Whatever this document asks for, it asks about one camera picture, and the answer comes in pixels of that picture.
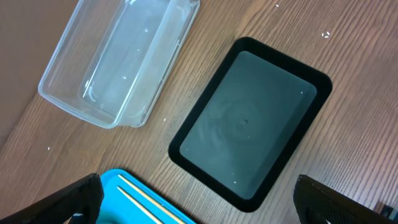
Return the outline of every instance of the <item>wooden table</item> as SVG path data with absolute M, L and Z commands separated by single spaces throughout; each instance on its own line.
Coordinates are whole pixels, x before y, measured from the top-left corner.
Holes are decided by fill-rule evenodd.
M 202 0 L 144 127 L 101 129 L 35 94 L 0 149 L 0 217 L 115 167 L 205 223 L 297 223 L 292 192 L 299 174 L 369 208 L 378 202 L 398 206 L 397 7 L 395 0 Z M 201 91 L 244 36 L 321 70 L 333 82 L 328 101 L 253 213 L 232 207 L 167 155 Z M 49 58 L 42 57 L 43 63 Z

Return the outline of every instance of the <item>water droplet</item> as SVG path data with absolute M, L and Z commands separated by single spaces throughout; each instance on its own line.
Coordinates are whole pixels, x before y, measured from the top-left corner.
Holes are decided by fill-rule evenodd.
M 323 38 L 329 38 L 330 37 L 330 32 L 329 31 L 326 31 L 326 33 L 321 33 L 321 36 L 323 37 Z

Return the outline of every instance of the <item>wooden chopstick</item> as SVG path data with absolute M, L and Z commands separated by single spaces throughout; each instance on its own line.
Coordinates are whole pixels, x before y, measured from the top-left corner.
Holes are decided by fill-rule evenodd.
M 166 213 L 170 218 L 172 218 L 174 221 L 176 221 L 179 224 L 185 224 L 179 217 L 175 216 L 173 213 L 171 213 L 169 210 L 167 210 L 163 205 L 161 205 L 159 202 L 154 200 L 152 197 L 147 195 L 144 191 L 142 191 L 139 187 L 135 186 L 130 180 L 127 180 L 125 177 L 123 177 L 121 174 L 118 175 L 120 179 L 125 181 L 126 184 L 128 184 L 130 187 L 132 187 L 136 192 L 141 194 L 144 198 L 146 198 L 148 201 L 150 201 L 152 204 L 154 204 L 158 209 L 160 209 L 162 212 Z
M 132 196 L 130 196 L 126 191 L 124 191 L 122 188 L 118 187 L 118 190 L 124 194 L 130 201 L 136 205 L 142 212 L 144 212 L 151 220 L 153 220 L 156 224 L 163 224 L 162 221 L 160 221 L 154 214 L 152 214 L 148 209 L 146 209 L 141 203 L 139 203 L 136 199 L 134 199 Z

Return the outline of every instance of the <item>plastic container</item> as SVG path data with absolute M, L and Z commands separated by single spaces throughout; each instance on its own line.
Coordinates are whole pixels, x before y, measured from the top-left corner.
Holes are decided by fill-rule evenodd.
M 142 126 L 199 0 L 79 0 L 39 93 L 102 128 Z

